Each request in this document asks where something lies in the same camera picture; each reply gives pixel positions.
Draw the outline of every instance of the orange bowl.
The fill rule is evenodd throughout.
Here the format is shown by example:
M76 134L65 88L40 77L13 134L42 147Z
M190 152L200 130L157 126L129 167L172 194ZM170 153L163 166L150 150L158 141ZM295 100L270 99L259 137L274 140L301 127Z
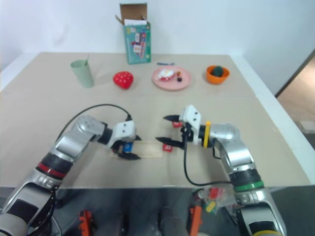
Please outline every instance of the orange bowl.
M207 68L207 81L211 84L215 84L215 85L219 85L222 84L224 82L224 80L226 80L226 78L229 76L230 72L228 71L228 69L226 69L225 67L222 66L223 68L223 75L221 77L218 76L214 76L211 74L211 72L213 71L213 69L216 67L216 65L211 65Z

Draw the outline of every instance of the cardboard box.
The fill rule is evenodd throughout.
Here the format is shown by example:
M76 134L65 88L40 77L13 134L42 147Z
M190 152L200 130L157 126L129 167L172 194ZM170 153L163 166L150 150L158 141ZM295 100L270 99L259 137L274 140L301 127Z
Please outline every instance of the cardboard box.
M126 55L129 64L151 62L151 26L125 26L125 19L147 20L147 4L120 4L122 18L116 19L124 26Z

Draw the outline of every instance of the green cup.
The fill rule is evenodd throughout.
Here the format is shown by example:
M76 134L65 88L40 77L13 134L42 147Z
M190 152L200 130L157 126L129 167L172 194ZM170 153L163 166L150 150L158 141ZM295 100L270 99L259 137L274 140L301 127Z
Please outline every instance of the green cup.
M71 63L70 66L73 70L73 73L76 75L78 81L83 87L93 87L93 77L87 60L76 60Z

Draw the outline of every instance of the beige tabletop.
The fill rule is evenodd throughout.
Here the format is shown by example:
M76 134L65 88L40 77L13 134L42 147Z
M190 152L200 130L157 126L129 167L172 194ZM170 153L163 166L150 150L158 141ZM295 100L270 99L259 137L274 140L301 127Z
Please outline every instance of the beige tabletop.
M15 186L47 154L65 123L77 112L98 103L114 103L127 109L145 141L166 136L180 138L178 129L162 119L194 105L202 121L231 123L241 131L258 171L267 186L308 184L304 171L276 126L256 99L229 56L156 55L147 64L128 65L124 54L90 54L95 86L83 88L70 63L87 54L43 53L35 58L1 93L0 186ZM191 73L192 84L169 92L151 81L156 62L174 62ZM219 86L204 79L207 66L229 69L229 78ZM135 79L128 90L112 82L118 71L130 71ZM102 107L88 114L113 126L126 116ZM219 160L210 150L189 145L188 172L196 182L227 180ZM190 186L183 169L183 151L164 152L160 158L126 161L90 144L64 179L63 187L161 187Z

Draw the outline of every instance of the pink plate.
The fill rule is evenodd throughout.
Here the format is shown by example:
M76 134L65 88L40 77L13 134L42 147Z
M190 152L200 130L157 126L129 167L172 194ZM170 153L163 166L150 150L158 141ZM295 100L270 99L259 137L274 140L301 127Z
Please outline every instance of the pink plate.
M158 76L159 72L163 69L174 70L175 71L175 77L170 81L157 80L157 76ZM182 78L181 82L177 81L177 75L176 75L177 71L181 72L181 75L180 75L180 77ZM186 88L190 84L191 76L186 70L184 70L178 66L164 65L164 66L159 67L158 69L156 69L153 72L152 81L160 89L168 90L168 91L178 91L178 90L182 90L182 89Z

